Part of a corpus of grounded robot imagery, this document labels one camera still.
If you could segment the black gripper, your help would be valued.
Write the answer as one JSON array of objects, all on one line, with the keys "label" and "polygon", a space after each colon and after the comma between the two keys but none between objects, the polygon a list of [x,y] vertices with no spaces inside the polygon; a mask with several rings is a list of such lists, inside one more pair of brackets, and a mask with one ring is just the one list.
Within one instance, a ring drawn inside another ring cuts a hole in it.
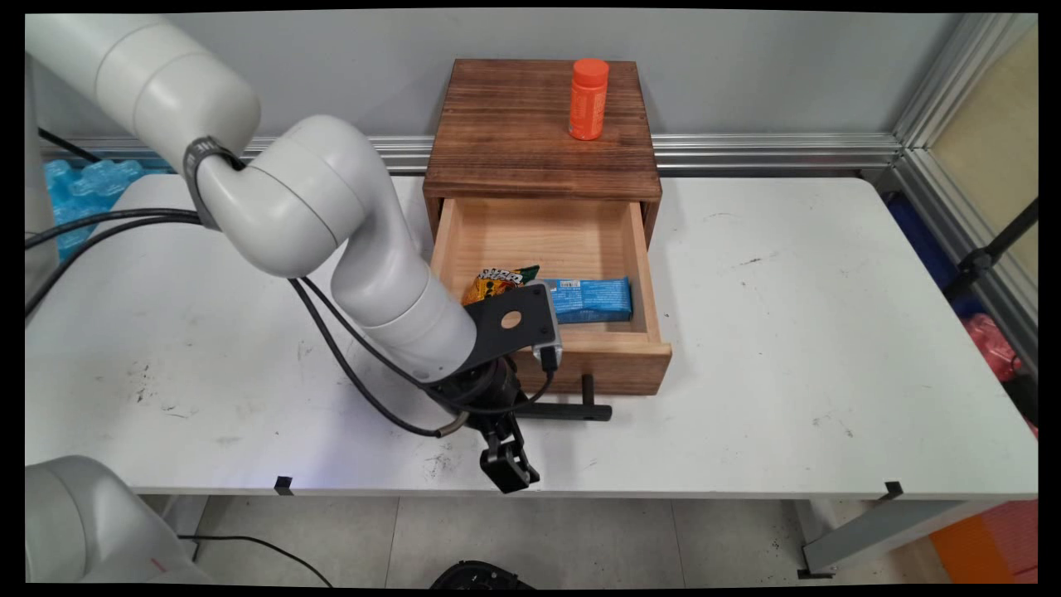
[{"label": "black gripper", "polygon": [[[503,357],[462,371],[429,387],[429,394],[442,396],[440,405],[448,412],[458,412],[450,404],[470,405],[475,409],[508,410],[526,403],[528,396],[516,377],[516,364]],[[480,457],[480,468],[504,493],[526,490],[540,481],[540,475],[528,461],[524,438],[514,415],[489,417],[482,437],[487,442]]]}]

